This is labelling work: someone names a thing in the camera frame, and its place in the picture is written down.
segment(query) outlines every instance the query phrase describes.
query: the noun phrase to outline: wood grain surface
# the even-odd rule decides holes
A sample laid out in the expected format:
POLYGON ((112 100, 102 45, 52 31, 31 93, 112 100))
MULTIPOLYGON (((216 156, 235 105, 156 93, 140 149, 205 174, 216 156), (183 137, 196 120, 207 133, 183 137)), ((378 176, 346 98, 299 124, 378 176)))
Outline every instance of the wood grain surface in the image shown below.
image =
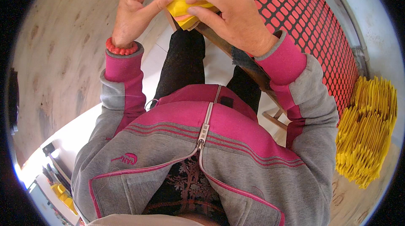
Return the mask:
MULTIPOLYGON (((20 90, 19 130, 14 136, 20 165, 55 131, 100 102, 104 44, 111 36, 117 4, 118 0, 33 2, 22 24, 13 63, 20 90)), ((138 39, 146 52, 168 25, 164 12, 151 22, 138 39)), ((285 135, 283 130, 276 133, 277 137, 285 135)), ((331 225, 357 226, 372 212, 398 156, 399 148, 391 144, 381 177, 366 190, 335 172, 331 225)))

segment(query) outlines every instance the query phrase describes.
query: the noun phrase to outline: pant leg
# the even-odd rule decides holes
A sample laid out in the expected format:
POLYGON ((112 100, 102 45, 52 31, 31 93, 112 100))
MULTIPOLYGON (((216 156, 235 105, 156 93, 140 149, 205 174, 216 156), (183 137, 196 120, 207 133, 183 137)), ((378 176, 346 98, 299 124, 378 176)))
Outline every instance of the pant leg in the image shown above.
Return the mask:
POLYGON ((165 97, 187 85, 204 84, 204 57, 205 41, 202 34, 196 30, 175 31, 170 39, 154 98, 165 97))
POLYGON ((259 85, 241 67, 235 66, 233 77, 226 87, 235 92, 257 114, 262 92, 259 85))

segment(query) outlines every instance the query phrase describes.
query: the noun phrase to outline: red beaded bracelet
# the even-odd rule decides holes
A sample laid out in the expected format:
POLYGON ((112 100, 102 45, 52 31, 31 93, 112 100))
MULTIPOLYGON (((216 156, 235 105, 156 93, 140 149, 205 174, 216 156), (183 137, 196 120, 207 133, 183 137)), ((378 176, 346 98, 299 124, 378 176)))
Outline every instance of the red beaded bracelet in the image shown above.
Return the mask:
POLYGON ((131 54, 135 53, 138 50, 138 45, 134 41, 132 42, 132 47, 131 48, 121 49, 121 48, 116 47, 116 46, 113 45, 112 38, 113 37, 109 37, 107 39, 107 42, 105 42, 105 46, 113 54, 116 54, 116 55, 131 55, 131 54))

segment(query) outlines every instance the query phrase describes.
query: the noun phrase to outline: metal zipper slider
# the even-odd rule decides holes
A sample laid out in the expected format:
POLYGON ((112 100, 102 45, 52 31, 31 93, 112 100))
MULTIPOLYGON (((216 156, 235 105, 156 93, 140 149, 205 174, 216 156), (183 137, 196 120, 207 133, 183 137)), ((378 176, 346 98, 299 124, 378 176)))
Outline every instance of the metal zipper slider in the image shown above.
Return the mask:
POLYGON ((209 129, 209 125, 204 123, 201 127, 200 136, 198 137, 198 140, 197 140, 198 150, 200 150, 204 147, 205 139, 207 138, 207 134, 208 134, 208 129, 209 129))

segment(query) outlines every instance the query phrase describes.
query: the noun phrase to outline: gray and pink jacket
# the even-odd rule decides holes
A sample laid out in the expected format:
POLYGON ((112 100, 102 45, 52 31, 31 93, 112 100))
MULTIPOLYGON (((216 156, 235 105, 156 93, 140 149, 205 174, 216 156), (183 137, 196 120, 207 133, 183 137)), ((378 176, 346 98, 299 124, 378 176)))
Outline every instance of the gray and pink jacket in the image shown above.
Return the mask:
POLYGON ((230 225, 327 225, 335 169, 338 114, 311 55, 286 32, 256 63, 271 78, 292 121, 286 148, 258 124, 253 110, 220 85, 189 85, 144 110, 143 47, 106 52, 102 114, 76 157, 74 205, 85 222, 141 214, 171 166, 200 150, 199 164, 220 195, 230 225), (221 97, 234 99, 233 108, 221 97))

